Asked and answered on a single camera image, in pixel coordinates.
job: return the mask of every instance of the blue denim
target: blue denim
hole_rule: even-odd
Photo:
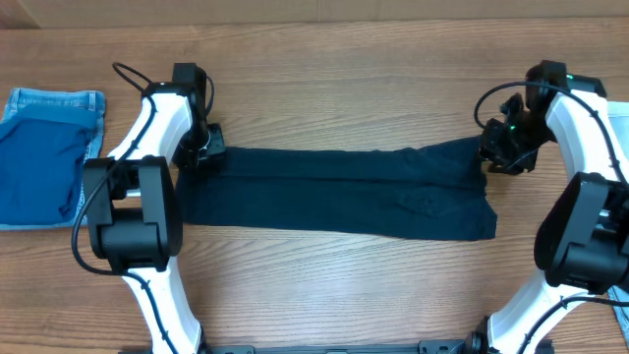
[[[88,158],[96,158],[102,147],[104,135],[105,96],[102,92],[85,90],[78,92],[44,91],[32,88],[13,88],[7,101],[4,117],[0,125],[2,128],[17,126],[20,122],[45,121],[56,123],[70,123],[81,126],[93,134],[86,145],[84,162]],[[32,230],[70,227],[75,223],[79,210],[84,205],[86,197],[83,185],[81,193],[70,220],[54,224],[9,225],[0,224],[0,230]]]

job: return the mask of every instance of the wood grain surface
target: wood grain surface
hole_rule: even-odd
[[[210,118],[229,145],[419,148],[479,134],[479,96],[544,58],[602,78],[610,99],[629,100],[628,37],[621,18],[0,31],[0,101],[14,87],[102,90],[107,153],[140,108],[111,62],[156,81],[169,80],[174,62],[197,62],[216,82]],[[499,116],[512,92],[490,99],[483,118]],[[461,337],[525,282],[537,228],[565,185],[552,144],[534,172],[490,175],[498,232],[483,242],[186,226],[188,299],[212,345]],[[104,266],[85,232],[81,246]],[[608,307],[584,305],[549,336],[559,353],[626,353]],[[81,270],[68,229],[0,233],[0,353],[148,345],[127,286]]]
[[[626,0],[0,0],[43,29],[629,15]]]

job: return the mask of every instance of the black mounting base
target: black mounting base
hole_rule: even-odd
[[[418,345],[348,345],[348,346],[298,346],[255,349],[251,345],[219,346],[207,354],[467,354],[463,339],[422,340]],[[542,340],[536,354],[554,354],[552,340]],[[119,354],[150,354],[145,352],[120,352]]]

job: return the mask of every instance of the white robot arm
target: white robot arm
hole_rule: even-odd
[[[96,193],[87,210],[92,249],[134,292],[153,354],[206,350],[179,274],[183,222],[168,172],[171,161],[180,168],[207,167],[219,163],[224,152],[220,127],[205,122],[213,99],[208,79],[212,97],[204,107],[206,78],[201,68],[186,63],[175,64],[172,82],[149,82],[142,112],[127,137],[107,158],[91,159],[84,167],[86,193]],[[112,167],[116,161],[119,165]],[[108,178],[109,188],[96,188],[102,178]],[[142,196],[141,208],[116,209],[112,204],[135,196]]]
[[[568,80],[573,78],[571,75],[566,75],[566,77]],[[623,152],[621,143],[617,139],[616,132],[614,131],[608,118],[607,100],[604,96],[601,96],[600,92],[591,90],[579,90],[572,88],[570,89],[570,93],[581,98],[585,103],[597,111],[599,118],[608,133],[616,158],[620,162],[620,170],[624,175],[629,175],[629,165],[627,159]],[[566,96],[562,93],[557,93],[554,95],[552,102],[548,106],[544,118],[545,124],[559,144],[569,180],[573,180],[573,177],[577,174],[597,173],[603,177],[603,181],[618,181],[617,171],[614,170],[610,164],[611,157],[605,144],[603,131],[585,107],[572,97]],[[581,180],[579,186],[577,187],[586,191],[588,184],[588,181]],[[577,184],[574,182],[571,183],[571,186],[573,187],[576,185]],[[596,189],[596,187],[597,186],[591,190],[592,193],[601,191],[602,193],[604,192],[603,198],[606,197],[607,190],[605,189],[602,191],[600,188]],[[568,196],[572,199],[581,198],[583,199],[583,204],[588,202],[585,200],[583,195],[579,194],[579,192],[574,192],[574,188],[570,190],[570,193],[568,192],[569,189],[564,192],[564,196]],[[605,259],[605,256],[601,257],[601,259],[603,259],[602,264],[597,264],[597,257],[599,255],[594,252],[591,254],[587,253],[592,250],[588,249],[587,246],[590,246],[591,243],[595,243],[597,241],[592,241],[587,238],[587,236],[578,236],[575,234],[577,232],[592,234],[594,232],[593,228],[599,229],[600,232],[609,231],[604,230],[606,228],[604,225],[608,222],[610,210],[606,209],[608,206],[601,198],[593,198],[593,204],[596,205],[598,201],[600,206],[594,206],[594,215],[591,212],[586,214],[583,209],[573,207],[576,202],[566,203],[565,199],[568,197],[562,196],[562,199],[557,202],[557,205],[555,205],[555,208],[548,216],[538,233],[538,240],[536,241],[536,263],[538,266],[543,267],[546,272],[541,269],[536,269],[530,276],[528,282],[518,291],[509,303],[500,311],[491,315],[486,323],[487,348],[492,348],[494,351],[502,354],[535,353],[542,338],[555,325],[557,325],[563,317],[583,302],[572,302],[570,304],[566,304],[565,307],[556,311],[552,314],[552,316],[550,316],[550,318],[543,322],[532,337],[527,338],[527,334],[531,332],[538,319],[540,319],[548,310],[554,307],[557,303],[560,303],[563,299],[572,296],[592,297],[595,294],[601,294],[606,291],[610,285],[614,284],[614,280],[618,281],[620,279],[624,279],[624,276],[618,276],[615,274],[614,280],[612,280],[611,283],[605,280],[601,283],[593,283],[587,278],[587,276],[596,277],[597,275],[600,276],[600,279],[608,278],[607,273],[610,272],[608,269],[616,266],[612,260],[615,258],[624,258],[626,256],[623,255],[622,251],[609,247],[608,249],[605,249],[605,252],[608,252],[609,254],[608,264],[606,264],[607,260]],[[583,229],[583,226],[587,224],[587,222],[585,222],[584,224],[579,225],[580,229],[575,230],[570,229],[568,222],[572,222],[573,225],[577,225],[578,220],[573,219],[571,221],[566,221],[566,215],[567,217],[572,218],[584,217],[592,219],[594,217],[594,220],[589,229]],[[563,229],[551,229],[551,226],[548,226],[551,223],[557,223],[557,218],[563,218],[560,221],[561,225],[564,226]],[[549,232],[550,230],[558,235],[551,235]],[[580,255],[580,257],[592,258],[592,264],[588,265],[591,268],[581,268],[576,270],[570,268],[570,266],[575,268],[578,266],[585,267],[584,265],[576,265],[583,260],[579,260],[578,262],[574,261],[574,265],[568,265],[571,262],[570,258],[574,258],[576,253],[580,252],[581,249],[570,250],[573,252],[571,254],[568,254],[566,251],[565,255],[558,255],[560,261],[552,263],[552,265],[547,262],[550,257],[548,254],[552,254],[553,248],[556,249],[557,247],[561,247],[562,243],[567,244],[565,246],[566,250],[572,246],[582,246],[582,243],[586,245],[583,249],[584,253],[583,255]],[[566,276],[566,274],[570,271],[581,273],[578,275]],[[587,272],[588,274],[586,277],[579,278],[579,276],[585,276],[583,274]],[[530,341],[528,342],[526,349],[522,352],[520,350],[527,339]]]

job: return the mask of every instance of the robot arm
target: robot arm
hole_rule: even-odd
[[[558,76],[564,76],[568,82],[563,82],[562,87],[570,89],[572,94],[598,112],[609,134],[616,157],[620,161],[620,169],[627,175],[629,173],[627,159],[609,122],[607,101],[600,81],[583,77],[575,79],[565,73],[565,65],[558,64],[542,62],[532,69],[528,76],[532,72],[537,73],[534,80],[549,80],[554,85],[557,85]],[[540,127],[539,117],[537,127],[527,127],[524,122],[514,119],[513,116],[507,118],[507,122],[510,121],[509,123],[515,126],[514,129],[522,128],[523,131],[528,129],[538,136],[540,132],[550,132],[546,136],[549,140],[556,140],[559,143],[570,184],[538,232],[535,259],[539,269],[534,271],[511,301],[493,314],[486,323],[485,350],[492,348],[503,354],[519,353],[525,336],[538,319],[562,299],[602,294],[610,286],[627,281],[629,253],[626,245],[627,225],[624,220],[627,191],[622,184],[616,182],[618,178],[610,165],[609,151],[603,133],[595,119],[577,101],[559,92],[552,97],[548,97],[549,95],[550,92],[527,89],[527,106],[531,108],[531,112],[525,119],[529,120],[529,123],[535,122],[535,115],[543,114],[543,126]],[[517,113],[518,118],[525,117],[522,112],[507,113]],[[517,137],[514,140],[504,139],[509,131],[514,130],[504,128],[506,129],[502,130],[502,140],[498,140],[499,143],[493,147],[481,146],[481,154],[491,156],[490,160],[494,163],[498,161],[511,167],[517,163],[505,161],[511,159],[518,163],[524,162],[519,166],[517,173],[522,172],[524,168],[533,169],[535,161],[526,161],[526,158],[522,159],[518,154],[525,155],[527,152],[522,151],[522,146],[535,139],[517,135],[509,135],[510,138]],[[491,125],[487,124],[484,132],[486,142],[492,140],[490,130]],[[537,142],[543,144],[545,138]],[[528,149],[535,148],[536,154],[538,147],[527,146]],[[518,148],[520,151],[515,155],[505,153],[518,151]],[[501,155],[492,155],[497,151],[501,152]],[[514,174],[513,171],[506,171],[500,167],[497,171]],[[581,303],[570,303],[547,319],[530,338],[523,354],[535,353],[540,340]]]
[[[150,96],[156,111],[152,121],[106,187],[96,191],[87,219],[92,250],[122,275],[140,304],[154,354],[206,350],[177,265],[183,221],[168,170],[171,161],[191,169],[220,163],[225,148],[220,127],[205,122],[205,79],[195,64],[175,64],[171,83],[150,83],[143,91],[142,112],[123,142],[107,158],[91,159],[84,166],[89,195],[138,138],[153,109]],[[134,196],[142,196],[142,207],[112,204]]]

